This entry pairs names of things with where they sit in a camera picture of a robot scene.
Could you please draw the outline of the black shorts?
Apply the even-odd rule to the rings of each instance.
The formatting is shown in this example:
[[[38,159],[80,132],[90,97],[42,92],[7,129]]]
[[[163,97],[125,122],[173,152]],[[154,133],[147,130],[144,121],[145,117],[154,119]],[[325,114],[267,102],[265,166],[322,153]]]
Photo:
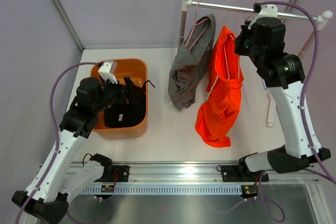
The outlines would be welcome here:
[[[104,125],[108,128],[116,129],[122,127],[133,127],[140,124],[146,115],[146,84],[153,88],[155,85],[147,80],[140,87],[143,88],[143,96],[139,103],[116,104],[103,111]]]

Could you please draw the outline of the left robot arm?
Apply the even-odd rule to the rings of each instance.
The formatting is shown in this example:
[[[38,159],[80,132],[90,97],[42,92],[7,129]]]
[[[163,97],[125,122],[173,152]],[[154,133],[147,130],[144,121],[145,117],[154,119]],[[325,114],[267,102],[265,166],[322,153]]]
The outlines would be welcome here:
[[[31,184],[16,191],[12,202],[22,213],[27,213],[46,223],[60,223],[70,203],[89,184],[115,178],[113,162],[101,154],[94,154],[75,176],[63,183],[63,177],[73,157],[88,139],[99,122],[99,113],[116,105],[136,105],[146,94],[146,85],[136,86],[125,77],[124,84],[88,77],[81,80],[76,96],[62,122],[56,127],[56,141],[46,161]]]

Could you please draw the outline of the orange shorts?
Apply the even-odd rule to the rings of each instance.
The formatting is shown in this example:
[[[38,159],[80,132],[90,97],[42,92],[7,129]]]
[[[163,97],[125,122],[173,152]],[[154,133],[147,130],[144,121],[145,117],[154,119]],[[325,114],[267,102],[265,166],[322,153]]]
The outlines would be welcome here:
[[[211,93],[207,92],[195,123],[195,130],[205,144],[214,148],[231,146],[227,134],[240,112],[241,88],[229,88],[223,82],[217,82]]]

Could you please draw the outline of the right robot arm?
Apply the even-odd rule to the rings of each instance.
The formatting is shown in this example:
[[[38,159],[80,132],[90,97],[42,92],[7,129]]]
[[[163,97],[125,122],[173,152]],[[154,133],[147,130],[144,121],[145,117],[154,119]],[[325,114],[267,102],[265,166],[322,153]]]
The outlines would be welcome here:
[[[245,21],[235,40],[235,53],[247,56],[270,91],[285,138],[282,147],[244,156],[238,176],[252,179],[257,172],[278,174],[303,170],[331,157],[314,134],[305,95],[305,73],[298,56],[284,52],[286,27],[275,17]]]

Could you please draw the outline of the pink hanger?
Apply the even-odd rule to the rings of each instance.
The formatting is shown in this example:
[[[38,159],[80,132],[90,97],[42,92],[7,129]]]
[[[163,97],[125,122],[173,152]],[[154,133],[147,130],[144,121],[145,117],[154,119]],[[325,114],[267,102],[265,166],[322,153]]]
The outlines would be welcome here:
[[[193,34],[194,34],[194,31],[195,31],[196,27],[199,26],[200,24],[202,24],[202,23],[204,23],[204,22],[206,22],[206,21],[209,20],[208,17],[205,17],[205,18],[202,19],[201,21],[198,21],[198,20],[197,20],[197,9],[198,9],[199,4],[200,4],[201,2],[202,2],[202,0],[199,0],[199,1],[197,2],[197,4],[196,4],[196,7],[195,7],[195,17],[194,17],[194,25],[193,25],[193,28],[192,28],[192,30],[191,30],[191,32],[190,32],[190,35],[189,35],[188,39],[187,39],[187,42],[186,42],[186,44],[185,44],[186,47],[190,44],[190,41],[191,41],[191,39],[192,39],[192,36],[193,36]],[[201,31],[201,33],[198,35],[198,37],[194,39],[194,41],[193,41],[192,44],[190,44],[190,46],[189,46],[189,48],[188,48],[188,51],[189,51],[189,52],[191,52],[192,48],[193,48],[194,45],[198,42],[198,40],[200,39],[200,37],[202,36],[202,34],[204,33],[204,31],[207,29],[207,27],[208,27],[208,25],[205,26],[205,28]]]
[[[208,86],[211,93],[217,82],[223,82],[229,88],[240,89],[244,76],[240,67],[240,57],[235,53],[235,35],[224,27],[213,48],[208,65]]]

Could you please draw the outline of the grey shorts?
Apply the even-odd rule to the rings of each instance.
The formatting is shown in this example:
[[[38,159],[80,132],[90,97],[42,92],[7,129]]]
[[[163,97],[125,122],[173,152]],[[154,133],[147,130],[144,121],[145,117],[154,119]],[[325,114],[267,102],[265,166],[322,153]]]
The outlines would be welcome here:
[[[181,111],[189,108],[195,102],[196,88],[207,71],[212,55],[214,38],[216,33],[216,18],[214,14],[205,17],[209,20],[196,27],[190,44],[198,37],[201,31],[208,25],[191,52],[188,51],[190,44],[186,47],[188,37],[178,48],[173,64],[169,72],[168,94],[172,105],[176,110]]]

